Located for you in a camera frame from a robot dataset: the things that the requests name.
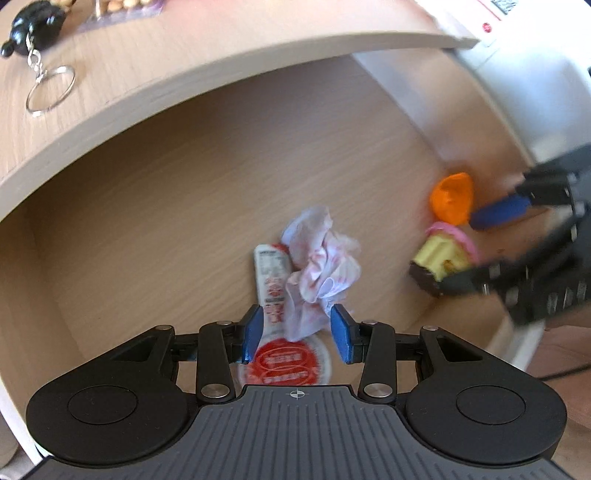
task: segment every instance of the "wooden shelf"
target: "wooden shelf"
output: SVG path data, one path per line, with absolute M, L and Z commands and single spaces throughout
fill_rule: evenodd
M 0 11 L 0 32 L 28 1 Z M 63 40 L 43 54 L 46 66 L 71 64 L 80 77 L 48 115 L 25 112 L 26 61 L 0 63 L 0 219 L 108 138 L 222 85 L 357 51 L 476 42 L 445 34 L 412 0 L 171 0 L 159 17 L 75 34 L 89 8 L 80 0 Z

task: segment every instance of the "crumpled tissue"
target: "crumpled tissue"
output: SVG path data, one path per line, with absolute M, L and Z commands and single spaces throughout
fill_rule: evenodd
M 303 211 L 281 237 L 298 269 L 285 284 L 283 322 L 289 342 L 330 329 L 330 309 L 361 275 L 352 256 L 359 244 L 331 230 L 332 225 L 328 207 L 316 206 Z

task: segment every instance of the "black keychain figure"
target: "black keychain figure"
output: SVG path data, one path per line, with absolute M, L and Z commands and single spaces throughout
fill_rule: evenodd
M 29 67 L 35 72 L 35 85 L 27 96 L 25 107 L 33 117 L 38 117 L 52 110 L 70 94 L 76 81 L 76 72 L 69 65 L 62 65 L 47 70 L 41 61 L 40 51 L 53 46 L 60 35 L 61 28 L 66 20 L 67 11 L 59 5 L 53 5 L 48 0 L 36 0 L 27 5 L 12 21 L 8 41 L 0 48 L 0 56 L 9 58 L 13 53 L 27 57 Z M 69 74 L 72 77 L 68 88 L 49 107 L 33 109 L 31 100 L 35 91 L 46 81 L 58 75 Z

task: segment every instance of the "ribbed grip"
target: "ribbed grip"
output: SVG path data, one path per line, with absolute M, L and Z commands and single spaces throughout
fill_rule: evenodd
M 203 408 L 177 443 L 144 461 L 84 469 L 47 459 L 27 478 L 570 479 L 547 460 L 488 469 L 439 456 L 409 433 L 393 408 L 361 402 L 347 387 L 257 386 L 232 403 Z

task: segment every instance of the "circular pad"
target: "circular pad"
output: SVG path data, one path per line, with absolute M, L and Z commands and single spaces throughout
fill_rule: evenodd
M 116 465 L 157 452 L 189 417 L 186 395 L 143 362 L 84 364 L 48 383 L 27 406 L 27 427 L 55 457 Z
M 441 364 L 409 393 L 405 412 L 431 447 L 485 465 L 549 456 L 566 425 L 566 408 L 554 390 L 488 357 Z
M 138 397 L 122 387 L 98 385 L 79 391 L 68 403 L 72 416 L 90 425 L 108 425 L 129 417 Z
M 503 425 L 525 412 L 525 403 L 518 394 L 493 385 L 465 389 L 457 396 L 456 404 L 465 417 L 484 425 Z

